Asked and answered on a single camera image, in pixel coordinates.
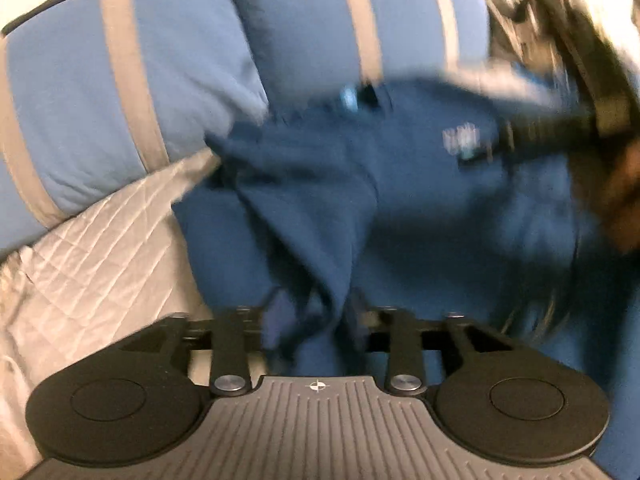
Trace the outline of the blue striped pillow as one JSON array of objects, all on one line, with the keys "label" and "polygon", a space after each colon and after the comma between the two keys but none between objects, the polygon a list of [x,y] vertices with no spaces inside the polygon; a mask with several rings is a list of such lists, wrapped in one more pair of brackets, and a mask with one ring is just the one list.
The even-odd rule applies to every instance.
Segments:
[{"label": "blue striped pillow", "polygon": [[1,249],[262,119],[232,0],[50,0],[1,35]]},{"label": "blue striped pillow", "polygon": [[275,110],[489,55],[485,0],[233,1]]}]

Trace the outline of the right blue striped pillow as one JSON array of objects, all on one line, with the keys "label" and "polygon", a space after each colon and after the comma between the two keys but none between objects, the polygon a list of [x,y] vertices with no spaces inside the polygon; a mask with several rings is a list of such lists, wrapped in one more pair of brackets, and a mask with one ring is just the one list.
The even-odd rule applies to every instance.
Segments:
[{"label": "right blue striped pillow", "polygon": [[233,1],[275,110],[489,55],[485,0]]}]

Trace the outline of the dark blue sweatshirt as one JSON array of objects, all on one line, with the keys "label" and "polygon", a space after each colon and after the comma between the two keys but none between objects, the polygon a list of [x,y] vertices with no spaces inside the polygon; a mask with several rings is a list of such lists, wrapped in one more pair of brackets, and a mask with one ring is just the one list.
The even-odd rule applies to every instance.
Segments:
[{"label": "dark blue sweatshirt", "polygon": [[461,312],[590,375],[612,402],[598,462],[639,474],[639,147],[611,169],[556,156],[461,169],[484,99],[395,81],[208,136],[219,167],[174,205],[215,312],[276,303],[262,334],[282,375],[341,375],[350,300]]}]

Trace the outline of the grey quilted bedspread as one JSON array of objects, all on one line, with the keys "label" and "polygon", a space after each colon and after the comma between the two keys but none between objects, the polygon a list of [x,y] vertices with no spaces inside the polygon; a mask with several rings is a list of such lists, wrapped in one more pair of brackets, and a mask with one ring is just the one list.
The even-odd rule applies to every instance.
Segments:
[{"label": "grey quilted bedspread", "polygon": [[25,405],[44,378],[165,315],[209,318],[171,205],[217,165],[206,150],[180,160],[2,263],[2,478],[40,459]]}]

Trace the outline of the left blue striped pillow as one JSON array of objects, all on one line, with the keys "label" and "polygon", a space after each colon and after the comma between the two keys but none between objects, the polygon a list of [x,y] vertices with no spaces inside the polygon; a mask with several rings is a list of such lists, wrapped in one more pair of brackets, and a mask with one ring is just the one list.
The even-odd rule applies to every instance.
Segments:
[{"label": "left blue striped pillow", "polygon": [[1,35],[1,249],[262,119],[232,0],[50,0]]}]

